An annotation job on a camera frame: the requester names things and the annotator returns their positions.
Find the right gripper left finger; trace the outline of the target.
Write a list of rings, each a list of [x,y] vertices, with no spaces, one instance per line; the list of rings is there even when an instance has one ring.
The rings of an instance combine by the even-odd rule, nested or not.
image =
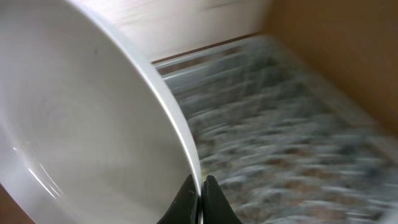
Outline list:
[[[198,194],[192,175],[188,175],[170,207],[157,224],[197,224]]]

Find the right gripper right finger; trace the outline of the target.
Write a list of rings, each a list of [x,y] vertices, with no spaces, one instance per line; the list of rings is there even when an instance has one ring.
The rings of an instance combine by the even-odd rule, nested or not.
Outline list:
[[[206,177],[201,196],[204,224],[242,224],[214,176]]]

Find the grey round plate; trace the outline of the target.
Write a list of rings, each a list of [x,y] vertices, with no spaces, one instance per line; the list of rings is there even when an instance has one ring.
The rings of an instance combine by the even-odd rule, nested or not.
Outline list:
[[[157,223],[193,137],[170,88],[75,1],[1,2],[1,184],[36,223]]]

